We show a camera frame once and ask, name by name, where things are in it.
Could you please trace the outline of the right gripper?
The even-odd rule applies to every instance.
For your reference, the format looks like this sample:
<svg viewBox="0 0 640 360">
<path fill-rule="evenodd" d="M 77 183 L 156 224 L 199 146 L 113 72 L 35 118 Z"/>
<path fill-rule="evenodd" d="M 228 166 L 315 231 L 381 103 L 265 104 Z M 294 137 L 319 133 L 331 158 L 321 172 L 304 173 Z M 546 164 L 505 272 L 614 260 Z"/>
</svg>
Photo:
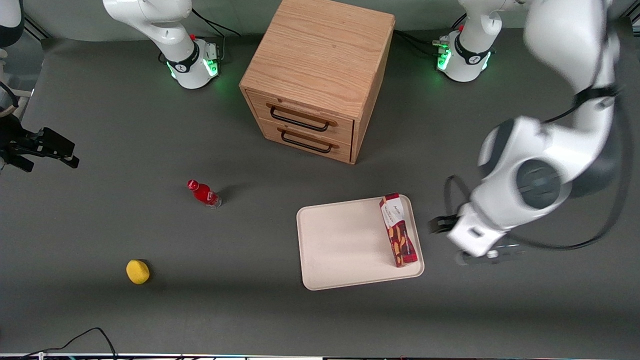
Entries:
<svg viewBox="0 0 640 360">
<path fill-rule="evenodd" d="M 59 160 L 72 169 L 77 169 L 80 159 L 74 155 L 75 143 L 48 127 L 32 133 L 25 130 L 13 114 L 0 119 L 1 166 L 13 166 L 30 173 L 34 162 L 25 154 Z"/>
</svg>

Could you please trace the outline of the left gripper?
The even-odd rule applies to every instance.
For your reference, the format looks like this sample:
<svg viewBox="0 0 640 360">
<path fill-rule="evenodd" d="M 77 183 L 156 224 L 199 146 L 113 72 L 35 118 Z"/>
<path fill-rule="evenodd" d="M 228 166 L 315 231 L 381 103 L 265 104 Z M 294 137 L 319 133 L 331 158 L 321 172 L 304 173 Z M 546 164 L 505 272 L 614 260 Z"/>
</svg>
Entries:
<svg viewBox="0 0 640 360">
<path fill-rule="evenodd" d="M 458 215 L 437 216 L 429 221 L 430 234 L 450 232 L 458 222 Z M 524 247 L 511 239 L 504 237 L 498 240 L 483 256 L 474 257 L 466 251 L 458 251 L 455 262 L 461 266 L 467 265 L 497 265 L 507 261 L 518 260 L 525 253 Z"/>
</svg>

